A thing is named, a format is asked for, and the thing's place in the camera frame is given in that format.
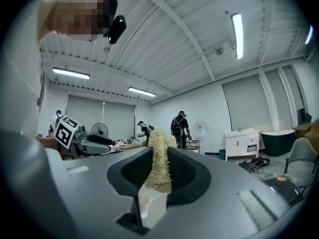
person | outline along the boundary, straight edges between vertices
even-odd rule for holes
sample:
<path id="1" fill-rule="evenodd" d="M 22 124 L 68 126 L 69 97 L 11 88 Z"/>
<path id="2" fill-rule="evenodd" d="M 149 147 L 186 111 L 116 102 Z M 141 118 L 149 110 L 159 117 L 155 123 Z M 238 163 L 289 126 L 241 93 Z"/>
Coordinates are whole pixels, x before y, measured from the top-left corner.
<path id="1" fill-rule="evenodd" d="M 29 0 L 1 47 L 0 128 L 36 137 L 45 86 L 43 40 L 53 33 L 86 41 L 105 36 L 117 5 L 117 0 Z"/>
<path id="2" fill-rule="evenodd" d="M 185 117 L 186 114 L 184 113 L 184 111 L 180 111 L 170 124 L 171 134 L 175 136 L 177 147 L 181 149 L 185 149 L 186 147 L 187 136 L 184 129 L 186 129 L 187 131 L 188 139 L 191 140 L 188 122 Z"/>
<path id="3" fill-rule="evenodd" d="M 146 146 L 149 145 L 149 139 L 150 139 L 150 129 L 149 127 L 144 124 L 143 121 L 140 121 L 138 123 L 138 125 L 141 127 L 141 130 L 142 130 L 142 133 L 138 134 L 138 137 L 143 137 L 143 136 L 146 136 Z"/>
<path id="4" fill-rule="evenodd" d="M 55 115 L 51 119 L 50 129 L 53 132 L 59 122 L 59 120 L 63 117 L 60 110 L 57 110 Z"/>

cap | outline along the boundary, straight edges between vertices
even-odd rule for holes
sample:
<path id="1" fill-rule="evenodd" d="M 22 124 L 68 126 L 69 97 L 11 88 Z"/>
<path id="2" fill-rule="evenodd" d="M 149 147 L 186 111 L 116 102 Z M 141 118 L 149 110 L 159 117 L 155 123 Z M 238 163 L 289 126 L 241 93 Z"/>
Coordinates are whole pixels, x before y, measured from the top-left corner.
<path id="1" fill-rule="evenodd" d="M 178 113 L 178 115 L 185 115 L 185 117 L 186 117 L 186 114 L 185 114 L 183 111 L 180 111 L 180 112 Z"/>

dried grass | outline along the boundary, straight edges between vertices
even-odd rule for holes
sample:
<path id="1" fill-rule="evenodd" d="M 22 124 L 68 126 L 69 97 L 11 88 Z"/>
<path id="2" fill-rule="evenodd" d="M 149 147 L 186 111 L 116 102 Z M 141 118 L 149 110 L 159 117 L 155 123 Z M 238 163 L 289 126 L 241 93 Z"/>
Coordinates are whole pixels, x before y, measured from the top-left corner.
<path id="1" fill-rule="evenodd" d="M 161 128 L 151 132 L 149 146 L 153 147 L 152 170 L 145 181 L 145 186 L 161 193 L 171 192 L 171 178 L 167 157 L 167 147 L 177 147 L 174 136 L 166 136 Z"/>

ceiling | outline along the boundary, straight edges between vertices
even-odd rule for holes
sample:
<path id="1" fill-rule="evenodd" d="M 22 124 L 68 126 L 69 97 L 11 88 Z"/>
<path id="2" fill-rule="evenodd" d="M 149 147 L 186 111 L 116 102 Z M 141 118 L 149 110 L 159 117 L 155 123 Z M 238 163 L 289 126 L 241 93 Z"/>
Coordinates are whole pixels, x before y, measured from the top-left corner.
<path id="1" fill-rule="evenodd" d="M 309 54 L 309 24 L 293 0 L 118 0 L 127 29 L 110 45 L 49 36 L 41 54 L 51 85 L 109 93 L 149 104 L 209 82 Z M 244 58 L 236 60 L 230 15 L 242 14 Z M 217 55 L 217 49 L 223 53 Z M 89 73 L 56 75 L 52 67 Z M 152 98 L 129 92 L 136 87 Z"/>

white shirt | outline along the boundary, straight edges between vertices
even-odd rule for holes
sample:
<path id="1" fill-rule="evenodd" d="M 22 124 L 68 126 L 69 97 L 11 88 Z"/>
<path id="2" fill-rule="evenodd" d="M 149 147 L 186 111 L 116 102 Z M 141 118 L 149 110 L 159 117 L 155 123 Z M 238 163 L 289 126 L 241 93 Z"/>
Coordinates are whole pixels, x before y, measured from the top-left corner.
<path id="1" fill-rule="evenodd" d="M 52 117 L 52 119 L 51 119 L 51 125 L 52 125 L 52 127 L 53 127 L 53 130 L 55 130 L 55 123 L 56 123 L 56 120 L 58 119 L 58 117 L 63 117 L 61 114 L 59 114 L 59 115 L 54 115 L 53 117 Z"/>
<path id="2" fill-rule="evenodd" d="M 30 0 L 11 23 L 0 57 L 0 127 L 36 137 L 41 91 L 37 14 L 42 0 Z"/>

